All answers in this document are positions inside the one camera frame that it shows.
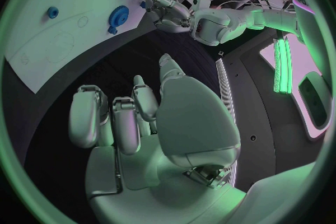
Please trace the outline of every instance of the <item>dark floor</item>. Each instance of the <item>dark floor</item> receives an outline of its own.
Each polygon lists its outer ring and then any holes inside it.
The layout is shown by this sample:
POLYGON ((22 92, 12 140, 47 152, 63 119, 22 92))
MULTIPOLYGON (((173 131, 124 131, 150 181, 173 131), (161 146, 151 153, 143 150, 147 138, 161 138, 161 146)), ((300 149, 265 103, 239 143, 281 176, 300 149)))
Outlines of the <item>dark floor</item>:
POLYGON ((85 168, 90 150, 76 148, 68 138, 68 114, 79 86, 99 86, 112 101, 130 96, 133 77, 140 74, 160 101, 158 60, 169 53, 183 71, 220 95, 216 65, 203 46, 188 34, 150 32, 106 56, 56 100, 31 141, 25 169, 40 191, 77 223, 97 223, 85 196, 85 168))

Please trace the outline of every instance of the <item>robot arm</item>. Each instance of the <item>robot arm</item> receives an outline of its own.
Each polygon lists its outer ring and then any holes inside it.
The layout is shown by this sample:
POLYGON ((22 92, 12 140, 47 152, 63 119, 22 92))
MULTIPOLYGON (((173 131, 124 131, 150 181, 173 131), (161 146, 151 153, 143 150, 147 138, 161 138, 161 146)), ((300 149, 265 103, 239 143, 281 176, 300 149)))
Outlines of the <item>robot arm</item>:
POLYGON ((253 5, 242 10, 215 10, 209 8, 210 0, 193 0, 194 13, 190 15, 188 9, 175 0, 148 1, 153 2, 150 14, 155 17, 159 30, 190 31, 192 38, 205 45, 225 43, 240 36, 246 28, 262 30, 265 27, 291 32, 302 42, 296 15, 285 11, 264 10, 253 5))

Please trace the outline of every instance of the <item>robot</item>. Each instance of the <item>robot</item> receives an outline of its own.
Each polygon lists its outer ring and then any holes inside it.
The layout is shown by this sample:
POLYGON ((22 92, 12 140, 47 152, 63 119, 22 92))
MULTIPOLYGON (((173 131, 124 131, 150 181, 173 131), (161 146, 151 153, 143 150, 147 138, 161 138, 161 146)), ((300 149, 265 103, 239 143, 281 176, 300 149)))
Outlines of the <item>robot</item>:
MULTIPOLYGON (((210 0, 193 0, 190 13, 177 0, 146 0, 159 30, 189 32, 205 45, 266 26, 302 40, 294 14, 209 7, 210 0)), ((94 85, 83 85, 73 97, 69 138, 78 147, 94 147, 85 178, 91 208, 101 223, 242 223, 230 218, 246 196, 230 181, 241 147, 231 114, 168 54, 159 66, 160 105, 139 75, 129 97, 109 102, 94 85)), ((246 208, 250 202, 244 201, 246 208)))

